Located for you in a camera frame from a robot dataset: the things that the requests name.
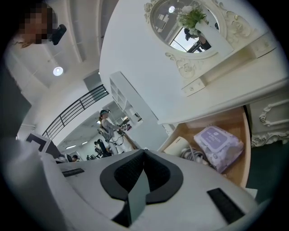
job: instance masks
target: mirror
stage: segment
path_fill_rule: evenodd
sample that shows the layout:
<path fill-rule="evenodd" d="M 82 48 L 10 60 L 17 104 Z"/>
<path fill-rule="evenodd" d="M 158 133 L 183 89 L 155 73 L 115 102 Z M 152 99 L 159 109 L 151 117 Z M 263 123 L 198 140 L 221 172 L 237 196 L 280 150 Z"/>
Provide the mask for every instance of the mirror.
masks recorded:
<path fill-rule="evenodd" d="M 180 18 L 191 9 L 198 9 L 207 24 L 219 30 L 214 15 L 205 6 L 194 0 L 167 0 L 154 9 L 152 25 L 159 37 L 171 47 L 187 52 L 199 53 L 211 48 L 203 33 L 183 26 Z"/>

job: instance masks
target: fluorescent light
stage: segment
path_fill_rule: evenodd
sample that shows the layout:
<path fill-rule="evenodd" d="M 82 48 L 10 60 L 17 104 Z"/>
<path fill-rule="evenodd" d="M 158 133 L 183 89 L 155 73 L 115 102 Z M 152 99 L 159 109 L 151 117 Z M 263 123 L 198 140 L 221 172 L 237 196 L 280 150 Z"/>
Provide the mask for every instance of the fluorescent light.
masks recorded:
<path fill-rule="evenodd" d="M 53 70 L 53 74 L 55 76 L 60 76 L 63 73 L 63 68 L 62 67 L 55 67 Z"/>
<path fill-rule="evenodd" d="M 66 149 L 74 148 L 75 146 L 76 145 L 72 145 L 72 146 L 67 147 Z"/>
<path fill-rule="evenodd" d="M 174 12 L 174 11 L 175 11 L 175 7 L 174 7 L 174 6 L 171 6 L 171 7 L 168 9 L 168 11 L 169 11 L 170 13 Z"/>

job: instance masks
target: wipes lid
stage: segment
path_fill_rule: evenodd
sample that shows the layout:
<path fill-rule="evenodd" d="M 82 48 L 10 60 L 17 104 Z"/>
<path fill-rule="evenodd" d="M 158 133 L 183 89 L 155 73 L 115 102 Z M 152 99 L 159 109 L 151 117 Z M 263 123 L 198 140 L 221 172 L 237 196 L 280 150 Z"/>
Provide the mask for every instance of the wipes lid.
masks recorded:
<path fill-rule="evenodd" d="M 201 141 L 211 150 L 217 153 L 230 141 L 230 136 L 218 129 L 218 127 L 207 127 L 200 132 Z"/>

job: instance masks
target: gray shirt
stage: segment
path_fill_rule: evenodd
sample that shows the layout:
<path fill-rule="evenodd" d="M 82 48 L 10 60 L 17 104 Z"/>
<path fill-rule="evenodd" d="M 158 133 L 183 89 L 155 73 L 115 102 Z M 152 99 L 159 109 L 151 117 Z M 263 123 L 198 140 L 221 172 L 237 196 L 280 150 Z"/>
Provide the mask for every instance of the gray shirt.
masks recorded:
<path fill-rule="evenodd" d="M 104 119 L 101 121 L 101 124 L 104 128 L 104 130 L 107 132 L 107 133 L 103 133 L 103 136 L 104 138 L 109 141 L 112 137 L 114 137 L 114 132 L 113 130 L 114 129 L 119 129 L 120 127 L 119 126 L 115 126 L 115 125 L 112 125 L 108 120 Z"/>

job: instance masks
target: wet wipes package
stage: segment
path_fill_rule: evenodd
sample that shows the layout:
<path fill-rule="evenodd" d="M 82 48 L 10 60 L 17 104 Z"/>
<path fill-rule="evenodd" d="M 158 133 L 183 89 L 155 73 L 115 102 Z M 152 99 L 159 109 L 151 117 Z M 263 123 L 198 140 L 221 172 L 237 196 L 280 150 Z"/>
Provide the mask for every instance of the wet wipes package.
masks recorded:
<path fill-rule="evenodd" d="M 209 162 L 223 172 L 242 153 L 244 144 L 236 136 L 216 126 L 209 126 L 194 136 Z"/>

